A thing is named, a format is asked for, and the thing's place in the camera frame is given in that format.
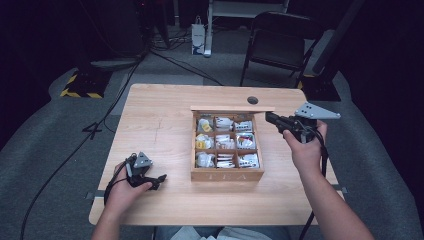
table leg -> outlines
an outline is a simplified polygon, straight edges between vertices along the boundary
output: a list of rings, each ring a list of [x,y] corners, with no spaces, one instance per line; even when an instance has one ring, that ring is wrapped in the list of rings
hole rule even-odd
[[[206,33],[205,51],[203,56],[210,57],[212,55],[212,16],[213,16],[213,0],[209,0],[208,9],[208,30]]]

left hand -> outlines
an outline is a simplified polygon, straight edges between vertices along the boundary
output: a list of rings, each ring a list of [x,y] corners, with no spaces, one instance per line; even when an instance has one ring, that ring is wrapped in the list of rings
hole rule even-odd
[[[124,163],[120,163],[115,167],[115,172],[118,168]],[[124,166],[121,172],[116,177],[115,182],[125,179],[123,181],[117,182],[111,189],[109,198],[106,203],[105,211],[113,214],[116,217],[121,217],[124,212],[131,207],[135,200],[140,197],[145,191],[152,187],[152,183],[147,182],[136,188],[133,188],[127,178],[127,168]]]

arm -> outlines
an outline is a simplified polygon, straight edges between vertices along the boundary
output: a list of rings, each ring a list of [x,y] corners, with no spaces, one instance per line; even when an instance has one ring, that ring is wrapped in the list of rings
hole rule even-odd
[[[126,179],[126,174],[127,170],[124,167],[116,178],[116,184],[110,191],[107,204],[91,236],[92,240],[119,239],[119,226],[125,211],[140,195],[152,187],[150,182],[136,188],[131,187],[126,180],[118,182],[121,179]]]
[[[323,138],[327,125],[318,121]],[[325,239],[374,239],[365,224],[321,174],[321,144],[318,139],[302,144],[286,130],[284,138],[292,150],[306,197]]]

white bag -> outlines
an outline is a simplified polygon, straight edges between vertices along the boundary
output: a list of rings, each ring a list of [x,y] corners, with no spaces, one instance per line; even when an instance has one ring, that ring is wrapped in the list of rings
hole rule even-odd
[[[191,24],[191,41],[191,53],[203,55],[205,51],[205,26],[203,26],[200,16],[197,16],[194,24]]]

metal chair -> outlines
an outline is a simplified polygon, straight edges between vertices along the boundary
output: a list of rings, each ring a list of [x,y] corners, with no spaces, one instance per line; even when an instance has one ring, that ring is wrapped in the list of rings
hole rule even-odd
[[[310,17],[281,12],[258,14],[252,21],[240,87],[249,62],[256,62],[291,70],[289,77],[299,72],[294,86],[297,88],[299,77],[324,31],[325,28]],[[307,50],[305,40],[313,41]]]

